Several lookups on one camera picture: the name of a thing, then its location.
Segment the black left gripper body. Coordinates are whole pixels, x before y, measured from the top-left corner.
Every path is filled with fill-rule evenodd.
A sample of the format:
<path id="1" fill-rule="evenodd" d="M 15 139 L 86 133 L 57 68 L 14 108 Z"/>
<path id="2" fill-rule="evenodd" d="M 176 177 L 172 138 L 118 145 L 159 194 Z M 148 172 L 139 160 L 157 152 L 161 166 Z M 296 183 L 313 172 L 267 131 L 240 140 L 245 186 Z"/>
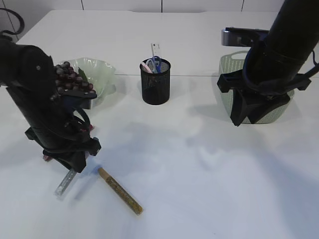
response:
<path id="1" fill-rule="evenodd" d="M 90 138 L 87 142 L 75 142 L 75 141 L 69 141 L 69 142 L 63 142 L 61 146 L 54 147 L 54 148 L 48 148 L 45 147 L 39 140 L 39 138 L 36 136 L 35 132 L 32 128 L 29 128 L 25 135 L 29 140 L 33 140 L 37 142 L 43 149 L 43 155 L 54 157 L 62 157 L 67 158 L 71 153 L 78 152 L 78 151 L 85 151 L 86 153 L 89 153 L 89 155 L 96 156 L 97 153 L 102 148 L 100 145 L 100 142 L 98 138 Z"/>

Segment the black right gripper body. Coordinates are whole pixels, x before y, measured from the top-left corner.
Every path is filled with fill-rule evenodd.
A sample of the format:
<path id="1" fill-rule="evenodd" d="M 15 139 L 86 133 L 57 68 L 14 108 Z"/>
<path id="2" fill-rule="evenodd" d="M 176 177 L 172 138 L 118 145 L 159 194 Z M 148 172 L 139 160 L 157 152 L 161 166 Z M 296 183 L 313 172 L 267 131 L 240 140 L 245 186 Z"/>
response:
<path id="1" fill-rule="evenodd" d="M 221 74 L 217 86 L 222 93 L 229 90 L 247 90 L 262 96 L 279 96 L 291 90 L 304 91 L 311 83 L 312 72 L 304 74 L 296 71 L 275 70 L 249 71 L 238 70 Z"/>

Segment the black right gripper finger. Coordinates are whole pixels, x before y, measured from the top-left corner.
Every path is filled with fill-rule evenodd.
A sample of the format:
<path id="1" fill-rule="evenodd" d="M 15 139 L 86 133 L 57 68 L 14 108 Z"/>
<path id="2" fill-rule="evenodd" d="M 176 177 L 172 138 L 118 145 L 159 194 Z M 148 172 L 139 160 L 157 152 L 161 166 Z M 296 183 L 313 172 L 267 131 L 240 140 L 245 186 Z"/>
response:
<path id="1" fill-rule="evenodd" d="M 269 124 L 278 120 L 291 102 L 290 96 L 281 96 L 266 100 L 264 104 L 253 109 L 248 114 L 251 124 Z"/>
<path id="2" fill-rule="evenodd" d="M 244 90 L 233 90 L 233 105 L 230 118 L 235 126 L 239 126 L 256 107 L 255 94 Z"/>

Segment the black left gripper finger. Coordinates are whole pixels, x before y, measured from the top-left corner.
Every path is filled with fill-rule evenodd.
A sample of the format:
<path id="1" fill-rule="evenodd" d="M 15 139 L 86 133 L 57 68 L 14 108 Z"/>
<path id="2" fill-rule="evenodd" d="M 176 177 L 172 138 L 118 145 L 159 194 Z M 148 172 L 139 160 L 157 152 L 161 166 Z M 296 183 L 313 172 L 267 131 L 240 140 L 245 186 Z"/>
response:
<path id="1" fill-rule="evenodd" d="M 67 157 L 69 169 L 73 169 L 77 173 L 81 173 L 86 167 L 87 153 L 85 151 L 73 152 Z"/>
<path id="2" fill-rule="evenodd" d="M 59 162 L 60 164 L 62 164 L 65 168 L 67 168 L 68 170 L 72 169 L 70 160 L 67 158 L 62 158 L 62 157 L 54 157 L 54 160 L 56 160 L 57 162 Z"/>

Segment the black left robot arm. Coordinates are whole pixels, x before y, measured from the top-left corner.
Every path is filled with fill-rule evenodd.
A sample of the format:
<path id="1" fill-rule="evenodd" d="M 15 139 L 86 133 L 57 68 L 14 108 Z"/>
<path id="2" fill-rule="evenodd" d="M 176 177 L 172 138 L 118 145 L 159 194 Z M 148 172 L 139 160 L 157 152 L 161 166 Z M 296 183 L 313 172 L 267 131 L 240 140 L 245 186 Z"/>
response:
<path id="1" fill-rule="evenodd" d="M 33 45 L 0 41 L 0 84 L 22 112 L 30 127 L 25 132 L 45 156 L 77 173 L 86 167 L 86 155 L 101 149 L 90 136 L 90 120 L 81 109 L 95 93 L 67 90 L 59 93 L 52 58 Z"/>

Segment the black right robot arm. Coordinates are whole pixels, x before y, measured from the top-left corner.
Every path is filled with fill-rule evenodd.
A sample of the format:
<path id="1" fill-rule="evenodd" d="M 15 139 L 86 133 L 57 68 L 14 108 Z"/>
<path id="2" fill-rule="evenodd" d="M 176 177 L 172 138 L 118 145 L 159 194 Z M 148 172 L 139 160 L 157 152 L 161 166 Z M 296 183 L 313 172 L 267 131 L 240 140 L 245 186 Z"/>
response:
<path id="1" fill-rule="evenodd" d="M 319 41 L 319 3 L 287 0 L 269 30 L 227 27 L 224 46 L 248 47 L 241 70 L 220 75 L 222 93 L 233 93 L 230 118 L 239 126 L 244 120 L 256 124 L 290 102 L 289 92 L 304 91 L 318 65 L 300 73 Z"/>

